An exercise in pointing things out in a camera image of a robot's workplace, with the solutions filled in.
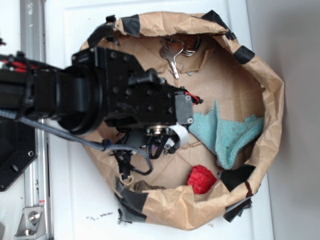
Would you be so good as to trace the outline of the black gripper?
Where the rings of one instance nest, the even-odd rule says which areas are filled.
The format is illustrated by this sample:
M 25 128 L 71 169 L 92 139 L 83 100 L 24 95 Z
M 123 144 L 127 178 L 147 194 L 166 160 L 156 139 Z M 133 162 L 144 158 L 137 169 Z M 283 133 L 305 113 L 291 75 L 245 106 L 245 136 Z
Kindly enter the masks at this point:
M 178 147 L 189 142 L 194 98 L 144 70 L 135 56 L 104 47 L 92 47 L 72 56 L 81 119 L 71 131 L 82 135 L 102 122 L 119 130 L 140 129 L 148 136 L 177 136 Z

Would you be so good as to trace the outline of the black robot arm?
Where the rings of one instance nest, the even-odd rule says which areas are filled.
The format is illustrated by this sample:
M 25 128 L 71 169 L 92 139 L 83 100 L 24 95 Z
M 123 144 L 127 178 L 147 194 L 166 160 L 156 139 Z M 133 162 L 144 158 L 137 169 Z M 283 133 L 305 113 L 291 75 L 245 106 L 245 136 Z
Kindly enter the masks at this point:
M 184 145 L 178 128 L 193 123 L 193 105 L 202 99 L 170 85 L 155 69 L 144 70 L 135 56 L 91 47 L 60 69 L 22 52 L 1 55 L 0 115 L 80 142 L 101 123 L 129 133 Z

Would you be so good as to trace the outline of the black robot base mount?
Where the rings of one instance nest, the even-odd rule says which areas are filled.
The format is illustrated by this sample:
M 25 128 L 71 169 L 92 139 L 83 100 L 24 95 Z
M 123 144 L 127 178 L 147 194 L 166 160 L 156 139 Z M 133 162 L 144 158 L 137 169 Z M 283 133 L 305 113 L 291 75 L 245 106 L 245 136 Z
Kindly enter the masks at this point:
M 7 191 L 36 157 L 35 129 L 3 120 L 0 123 L 0 191 Z

